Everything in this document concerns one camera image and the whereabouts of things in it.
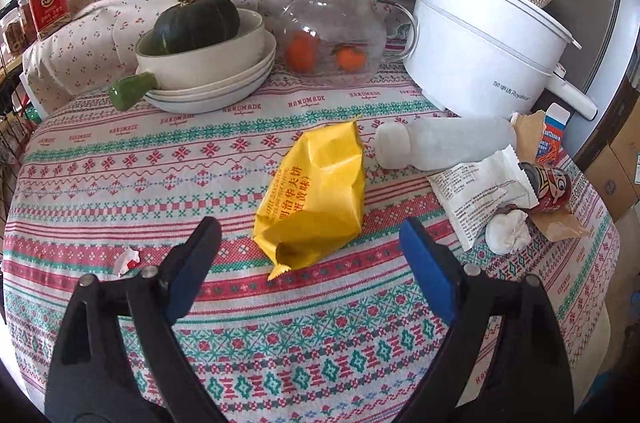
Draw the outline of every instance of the orange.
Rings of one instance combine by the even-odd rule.
[[[335,53],[338,67],[347,72],[358,72],[367,65],[367,53],[356,47],[344,47]]]
[[[318,39],[302,31],[293,34],[293,40],[284,53],[287,67],[293,72],[311,72],[318,63]]]

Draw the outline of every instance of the white wrapper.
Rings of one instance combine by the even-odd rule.
[[[126,247],[113,262],[113,272],[118,276],[123,276],[130,269],[135,268],[140,263],[140,253],[135,249]]]
[[[471,249],[498,208],[512,204],[529,209],[538,204],[518,163],[509,145],[479,163],[461,163],[427,177],[464,251]]]

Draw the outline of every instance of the stacked plates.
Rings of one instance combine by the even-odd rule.
[[[264,51],[255,66],[219,82],[181,90],[150,90],[145,100],[166,112],[199,114],[228,107],[255,92],[267,79],[276,55],[276,39],[264,31]]]

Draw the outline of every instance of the screw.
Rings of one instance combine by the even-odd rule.
[[[535,275],[527,275],[525,280],[532,288],[537,288],[540,285],[540,279]]]
[[[153,278],[158,274],[158,266],[146,266],[142,268],[142,278]]]
[[[480,266],[476,266],[475,264],[465,264],[463,270],[470,277],[477,277],[482,272]]]
[[[92,275],[91,273],[87,273],[86,275],[82,275],[78,282],[82,287],[86,287],[88,285],[93,284],[94,280],[95,280],[95,275]]]

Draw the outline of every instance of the round table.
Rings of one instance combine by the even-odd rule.
[[[590,230],[533,241],[496,257],[484,236],[463,253],[423,172],[378,167],[371,146],[385,121],[441,116],[401,65],[367,86],[313,88],[280,66],[253,96],[209,114],[176,115],[140,103],[126,113],[104,91],[81,96],[36,130],[24,157],[4,240],[4,294],[18,363],[42,407],[65,305],[84,273],[114,279],[124,247],[158,264],[205,215],[223,242],[175,334],[207,391],[236,422],[390,421],[427,370],[447,327],[434,316],[398,246],[414,215],[464,263],[489,275],[540,276],[570,363],[604,304],[620,241],[603,202],[565,156],[572,205]],[[365,148],[362,233],[307,269],[267,281],[271,262],[252,241],[255,211],[304,130],[358,118]],[[161,396],[130,321],[124,341],[137,383]],[[497,338],[490,324],[466,396],[478,392]]]

